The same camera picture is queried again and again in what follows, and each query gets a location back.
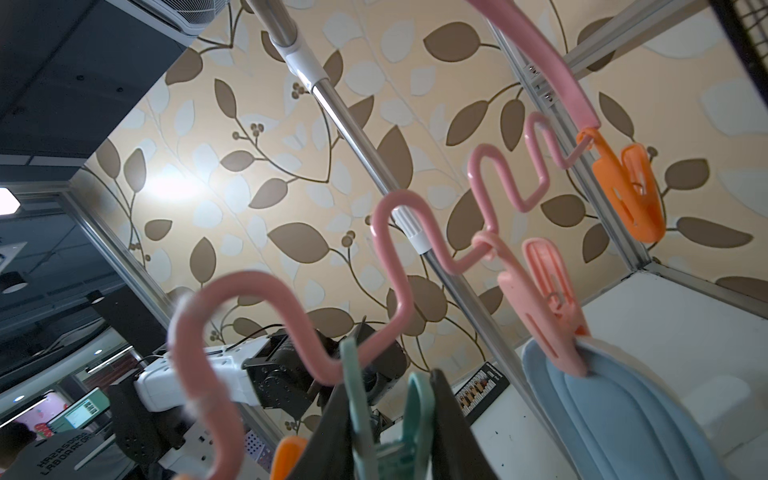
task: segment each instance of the wallpaper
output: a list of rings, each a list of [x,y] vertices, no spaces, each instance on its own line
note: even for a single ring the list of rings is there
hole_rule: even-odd
[[[286,4],[398,182],[433,207],[456,256],[482,228],[465,173],[475,145],[499,146],[521,192],[535,189],[535,170],[520,142],[531,102],[469,5],[459,0]],[[546,13],[550,26],[557,25],[548,4],[531,5]],[[599,9],[591,12],[583,25],[600,18]],[[621,86],[604,88],[621,100]],[[580,298],[627,274],[566,173],[550,166],[545,201],[520,214],[506,200],[492,166],[483,170],[502,237],[514,251],[525,238],[551,238]],[[340,338],[362,321],[376,328],[393,310],[395,298],[367,224],[378,191],[319,105],[287,71],[256,17],[238,2],[150,89],[72,187],[171,297],[250,269],[271,272],[290,285],[328,336]],[[449,380],[460,379],[488,358],[485,345],[407,239],[395,234],[418,307],[400,339],[410,369],[439,367]],[[484,260],[466,276],[515,345],[528,334],[497,287],[501,268],[498,261]],[[212,320],[207,341],[231,343],[264,334],[262,328],[272,332],[275,324],[280,319],[267,303],[240,297]],[[402,411],[401,383],[378,405],[387,415]],[[306,432],[315,414],[308,412],[303,423],[279,421]]]
[[[768,301],[768,264],[757,260],[768,248],[768,111],[714,13],[582,84],[613,127],[609,141],[648,146],[667,218],[667,235],[648,246],[654,259]]]

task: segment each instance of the ceiling light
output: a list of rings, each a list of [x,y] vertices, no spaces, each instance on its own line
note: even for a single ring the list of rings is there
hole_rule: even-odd
[[[99,363],[99,364],[98,364],[98,365],[96,365],[94,368],[85,370],[85,372],[86,372],[88,375],[90,375],[90,374],[92,374],[93,372],[96,372],[97,370],[101,370],[101,369],[102,369],[102,368],[104,368],[105,366],[109,365],[109,364],[110,364],[110,362],[112,362],[112,361],[113,361],[113,360],[115,360],[115,359],[118,359],[118,358],[120,358],[121,356],[123,356],[123,354],[124,354],[124,353],[126,353],[128,350],[130,350],[130,349],[132,349],[132,348],[134,348],[134,346],[132,346],[132,345],[129,345],[127,348],[125,348],[125,349],[122,349],[120,352],[117,352],[117,353],[115,353],[113,356],[111,356],[111,357],[109,357],[108,359],[106,359],[105,361],[103,361],[103,362]]]
[[[85,298],[91,302],[91,305],[95,305],[104,299],[104,295],[102,295],[100,291],[94,290],[93,292],[90,292],[88,295],[86,295]]]
[[[19,205],[21,204],[9,189],[0,187],[0,215],[15,214]]]
[[[27,286],[19,272],[6,272],[0,274],[0,292],[14,293]]]

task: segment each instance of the white plastic connector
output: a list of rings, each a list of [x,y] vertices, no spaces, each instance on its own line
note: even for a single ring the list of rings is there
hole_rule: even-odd
[[[315,53],[304,41],[301,31],[299,31],[299,36],[296,37],[293,45],[289,47],[275,45],[275,48],[286,61],[290,72],[299,78],[307,91],[312,91],[318,81],[328,78],[328,74],[317,60]]]
[[[402,232],[408,237],[411,245],[419,255],[429,252],[432,245],[429,242],[426,232],[408,207],[397,207],[392,212],[392,218],[395,219],[397,226],[402,228]]]

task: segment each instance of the orange clothespin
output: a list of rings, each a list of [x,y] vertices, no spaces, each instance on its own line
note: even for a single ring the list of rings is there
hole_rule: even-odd
[[[577,137],[592,138],[600,158],[592,165],[605,196],[635,240],[653,243],[667,231],[654,172],[648,153],[641,144],[621,151],[621,161],[596,128],[585,128]]]
[[[301,458],[301,454],[306,448],[307,440],[298,435],[291,435],[280,440],[275,450],[275,456],[272,459],[272,472],[270,480],[284,480],[293,466]]]

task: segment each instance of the dark gray cloth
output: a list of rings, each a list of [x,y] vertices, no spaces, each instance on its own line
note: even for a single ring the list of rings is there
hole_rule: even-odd
[[[19,452],[2,480],[121,480],[136,464],[114,443],[80,470],[74,467],[104,439],[85,430],[68,430],[49,439],[33,442]]]

